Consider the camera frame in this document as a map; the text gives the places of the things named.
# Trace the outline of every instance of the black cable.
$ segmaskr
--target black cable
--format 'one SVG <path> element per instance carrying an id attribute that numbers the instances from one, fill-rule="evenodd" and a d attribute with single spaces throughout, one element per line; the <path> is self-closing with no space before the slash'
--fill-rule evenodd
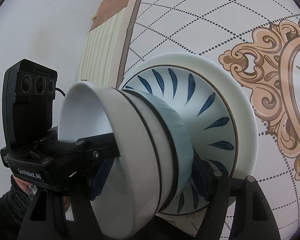
<path id="1" fill-rule="evenodd" d="M 64 97 L 66 96 L 66 94 L 60 88 L 56 88 L 56 91 L 59 91 Z"/>

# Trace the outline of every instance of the person's arm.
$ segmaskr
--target person's arm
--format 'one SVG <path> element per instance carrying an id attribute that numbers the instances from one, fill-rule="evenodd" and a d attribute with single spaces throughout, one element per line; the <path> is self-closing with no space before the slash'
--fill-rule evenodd
<path id="1" fill-rule="evenodd" d="M 0 240 L 17 240 L 23 218 L 30 204 L 28 195 L 11 176 L 11 188 L 0 198 Z"/>

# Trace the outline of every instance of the camera lens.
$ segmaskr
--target camera lens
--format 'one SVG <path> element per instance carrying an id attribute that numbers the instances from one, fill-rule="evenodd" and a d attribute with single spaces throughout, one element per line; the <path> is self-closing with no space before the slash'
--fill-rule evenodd
<path id="1" fill-rule="evenodd" d="M 44 92 L 46 82 L 43 77 L 38 77 L 37 81 L 35 82 L 35 90 L 37 94 L 42 94 Z"/>
<path id="2" fill-rule="evenodd" d="M 54 90 L 54 82 L 53 82 L 53 80 L 50 80 L 49 85 L 48 85 L 48 90 L 49 90 L 49 93 L 53 92 L 53 90 Z"/>
<path id="3" fill-rule="evenodd" d="M 23 92 L 28 92 L 31 88 L 31 77 L 29 75 L 26 75 L 23 77 L 21 82 L 21 88 Z"/>

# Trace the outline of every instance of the ornate scroll design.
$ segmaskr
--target ornate scroll design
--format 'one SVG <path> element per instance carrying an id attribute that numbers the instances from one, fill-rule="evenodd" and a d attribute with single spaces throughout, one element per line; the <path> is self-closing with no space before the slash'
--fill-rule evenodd
<path id="1" fill-rule="evenodd" d="M 252 89 L 250 102 L 255 115 L 267 122 L 267 134 L 277 137 L 279 150 L 288 158 L 295 158 L 295 179 L 300 180 L 300 140 L 289 118 L 281 86 L 289 86 L 280 78 L 280 62 L 286 44 L 300 36 L 300 21 L 295 24 L 282 20 L 252 32 L 253 42 L 236 45 L 219 56 L 223 68 L 242 86 Z M 249 65 L 248 55 L 254 58 Z"/>

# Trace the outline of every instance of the hand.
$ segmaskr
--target hand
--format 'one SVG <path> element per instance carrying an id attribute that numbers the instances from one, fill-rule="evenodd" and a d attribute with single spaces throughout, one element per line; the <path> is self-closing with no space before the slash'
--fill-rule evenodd
<path id="1" fill-rule="evenodd" d="M 22 189 L 22 191 L 25 192 L 26 194 L 28 194 L 29 186 L 32 186 L 33 184 L 26 182 L 22 179 L 18 179 L 14 175 L 13 175 L 13 178 L 14 178 L 15 182 L 18 184 L 18 186 Z M 63 203 L 64 203 L 65 210 L 67 211 L 71 204 L 70 197 L 63 197 Z"/>

